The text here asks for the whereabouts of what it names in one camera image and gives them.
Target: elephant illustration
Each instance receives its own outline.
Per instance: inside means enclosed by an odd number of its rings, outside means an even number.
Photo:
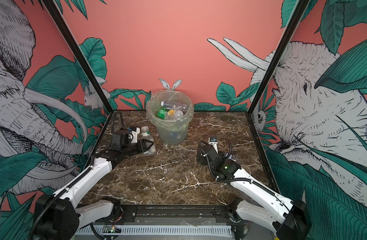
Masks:
[[[235,41],[224,40],[243,58],[219,42],[208,39],[232,63],[253,72],[250,85],[260,83],[273,53],[264,60]],[[340,55],[324,44],[290,42],[272,78],[277,86],[275,124],[280,142],[269,146],[288,161],[321,167],[353,199],[367,207],[367,185],[337,163],[310,151],[307,146],[367,167],[367,152],[345,121],[367,143],[367,101],[359,90],[338,93],[325,87],[314,88],[321,75]],[[259,131],[258,109],[253,113]]]
[[[39,162],[8,190],[16,195],[44,187],[59,189],[79,174],[69,155],[81,154],[83,145],[62,136],[36,104],[69,114],[87,137],[85,124],[74,110],[23,85],[34,47],[35,33],[25,14],[13,0],[0,0],[0,156],[24,153],[36,146],[49,159]],[[0,197],[0,207],[4,197]]]

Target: marble tabletop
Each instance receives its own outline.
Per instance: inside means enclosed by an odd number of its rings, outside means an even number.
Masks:
[[[123,204],[230,204],[241,193],[230,185],[215,182],[207,167],[196,161],[197,142],[207,141],[209,135],[229,138],[234,159],[268,186],[245,113],[195,112],[186,139],[177,145],[165,144],[158,138],[146,112],[123,111],[123,118],[126,127],[149,127],[157,154],[123,160],[85,195],[81,204],[106,197],[120,199]],[[117,115],[114,130],[119,128]],[[110,144],[110,125],[103,134],[97,152]],[[227,151],[228,147],[221,141],[218,149]]]

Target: wall mural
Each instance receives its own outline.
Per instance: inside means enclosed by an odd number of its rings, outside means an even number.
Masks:
[[[295,2],[283,2],[283,21]],[[337,52],[344,29],[358,23],[367,23],[367,1],[327,0],[315,32],[324,43],[289,43],[254,109],[281,193],[309,206],[310,239],[367,239],[367,39]],[[209,41],[254,72],[251,85],[262,80],[272,54],[262,60],[225,39],[242,59]]]
[[[27,238],[35,195],[23,204],[16,196],[51,194],[77,176],[107,119],[102,102],[68,99],[79,84],[94,94],[77,61],[54,56],[24,86],[35,45],[26,15],[13,0],[0,0],[0,240]],[[89,38],[81,48],[89,52],[97,79],[105,79],[102,41]],[[77,137],[64,137],[57,120],[71,122]],[[9,211],[1,208],[6,201]]]

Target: trash can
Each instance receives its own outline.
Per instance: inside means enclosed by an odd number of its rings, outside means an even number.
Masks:
[[[185,103],[188,105],[187,112],[181,118],[174,120],[157,118],[156,114],[162,108],[161,101]],[[156,126],[161,140],[168,144],[178,144],[186,138],[188,125],[193,119],[193,114],[194,106],[190,98],[178,91],[158,91],[152,94],[146,104],[146,115],[150,122]]]

